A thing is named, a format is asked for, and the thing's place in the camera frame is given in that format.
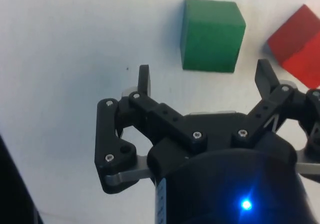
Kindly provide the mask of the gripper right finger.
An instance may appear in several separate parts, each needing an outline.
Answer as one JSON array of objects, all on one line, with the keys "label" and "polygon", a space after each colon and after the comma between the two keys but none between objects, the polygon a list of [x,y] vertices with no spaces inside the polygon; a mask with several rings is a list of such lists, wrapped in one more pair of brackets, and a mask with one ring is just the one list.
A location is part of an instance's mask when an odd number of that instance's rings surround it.
[{"label": "gripper right finger", "polygon": [[296,120],[307,142],[297,151],[295,168],[301,176],[320,180],[320,91],[300,92],[290,84],[281,84],[268,59],[257,61],[255,84],[261,101],[244,117],[232,134],[232,145],[252,149],[266,133],[276,133],[287,120]]}]

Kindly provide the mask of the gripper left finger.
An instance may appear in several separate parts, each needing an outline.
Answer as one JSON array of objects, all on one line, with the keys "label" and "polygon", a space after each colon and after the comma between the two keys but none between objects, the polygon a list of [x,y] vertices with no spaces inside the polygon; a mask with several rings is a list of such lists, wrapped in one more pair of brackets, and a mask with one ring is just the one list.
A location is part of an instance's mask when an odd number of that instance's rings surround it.
[{"label": "gripper left finger", "polygon": [[135,127],[153,146],[173,142],[180,151],[197,155],[208,146],[207,134],[187,124],[184,116],[150,97],[148,65],[140,65],[137,87],[120,100],[102,99],[97,104],[94,163],[102,189],[117,194],[141,179],[156,182],[158,164],[151,156],[139,156],[136,146],[124,139],[125,128]]}]

